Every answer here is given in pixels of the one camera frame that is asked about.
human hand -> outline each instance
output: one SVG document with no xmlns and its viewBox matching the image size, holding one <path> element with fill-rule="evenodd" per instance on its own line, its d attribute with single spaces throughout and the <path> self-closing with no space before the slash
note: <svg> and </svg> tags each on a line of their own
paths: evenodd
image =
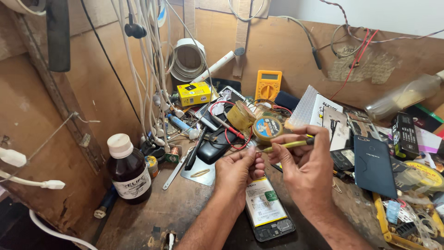
<svg viewBox="0 0 444 250">
<path fill-rule="evenodd" d="M 333 206 L 333 160 L 330 157 L 330 139 L 327 129 L 307 125 L 281 135 L 271 142 L 273 152 L 269 162 L 282 165 L 287 190 L 305 217 L 322 213 Z M 286 149 L 280 144 L 306 140 L 314 135 L 314 145 Z"/>
<path fill-rule="evenodd" d="M 245 189 L 253 180 L 264 176 L 265 164 L 254 146 L 225 156 L 216 162 L 213 195 L 223 194 L 241 213 L 245 207 Z"/>
</svg>

bottle label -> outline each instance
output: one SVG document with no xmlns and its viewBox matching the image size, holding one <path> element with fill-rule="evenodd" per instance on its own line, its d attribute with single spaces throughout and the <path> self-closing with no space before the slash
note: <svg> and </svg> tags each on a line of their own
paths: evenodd
<svg viewBox="0 0 444 250">
<path fill-rule="evenodd" d="M 124 182 L 112 182 L 120 197 L 124 199 L 137 198 L 144 194 L 151 186 L 151 178 L 147 167 L 137 178 Z"/>
</svg>

fingernail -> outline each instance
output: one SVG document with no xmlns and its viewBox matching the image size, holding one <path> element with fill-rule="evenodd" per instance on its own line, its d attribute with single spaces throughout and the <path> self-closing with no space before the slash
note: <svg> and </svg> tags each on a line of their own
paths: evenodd
<svg viewBox="0 0 444 250">
<path fill-rule="evenodd" d="M 277 143 L 273 143 L 271 147 L 273 148 L 273 151 L 276 153 L 279 153 L 281 151 L 281 147 L 279 147 Z"/>
</svg>

screwdriver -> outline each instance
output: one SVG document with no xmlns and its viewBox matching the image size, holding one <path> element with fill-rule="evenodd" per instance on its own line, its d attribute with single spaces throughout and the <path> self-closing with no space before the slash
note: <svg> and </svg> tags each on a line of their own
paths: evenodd
<svg viewBox="0 0 444 250">
<path fill-rule="evenodd" d="M 293 142 L 290 142 L 290 143 L 281 144 L 281 146 L 283 146 L 285 148 L 294 148 L 294 147 L 298 147 L 298 146 L 313 145 L 313 144 L 314 144 L 314 137 L 313 138 L 308 138 L 305 141 L 293 141 Z M 266 148 L 264 150 L 258 151 L 258 153 L 260 153 L 260 152 L 271 153 L 271 152 L 273 152 L 273 148 L 269 147 L 269 148 Z"/>
</svg>

white wall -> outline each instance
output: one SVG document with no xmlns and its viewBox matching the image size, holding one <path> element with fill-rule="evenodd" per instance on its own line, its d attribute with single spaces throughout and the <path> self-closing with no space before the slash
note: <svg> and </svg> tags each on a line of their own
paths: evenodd
<svg viewBox="0 0 444 250">
<path fill-rule="evenodd" d="M 340 4 L 353 27 L 423 36 L 444 29 L 442 0 L 327 0 Z M 319 0 L 272 0 L 270 16 L 344 24 L 339 7 Z M 444 32 L 432 37 L 444 38 Z"/>
</svg>

